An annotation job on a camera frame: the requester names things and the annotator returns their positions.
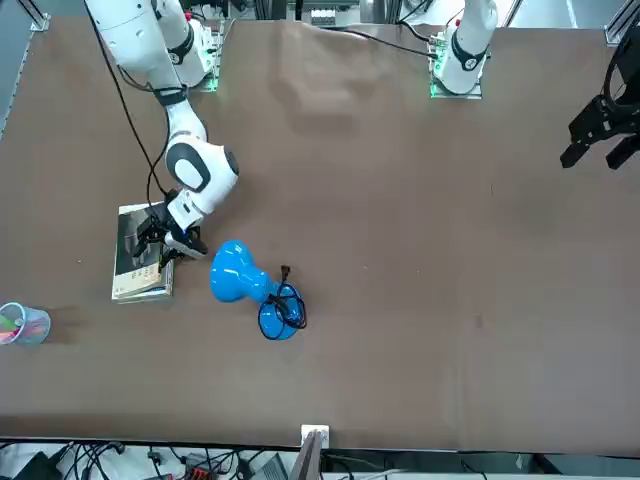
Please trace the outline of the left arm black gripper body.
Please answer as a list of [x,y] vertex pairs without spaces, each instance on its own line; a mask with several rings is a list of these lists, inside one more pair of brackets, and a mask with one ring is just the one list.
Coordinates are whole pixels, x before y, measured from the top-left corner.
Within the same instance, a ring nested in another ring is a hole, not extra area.
[[612,94],[608,82],[602,88],[604,111],[602,124],[606,136],[634,133],[639,130],[637,126],[639,123],[639,83],[621,84],[620,88],[623,93],[619,97]]

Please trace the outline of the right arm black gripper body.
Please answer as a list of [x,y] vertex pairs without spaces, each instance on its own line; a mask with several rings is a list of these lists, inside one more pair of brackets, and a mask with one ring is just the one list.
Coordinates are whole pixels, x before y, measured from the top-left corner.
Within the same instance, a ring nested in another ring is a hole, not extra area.
[[208,248],[200,234],[199,227],[191,227],[186,231],[174,228],[165,233],[163,241],[169,252],[176,257],[203,258],[207,255]]

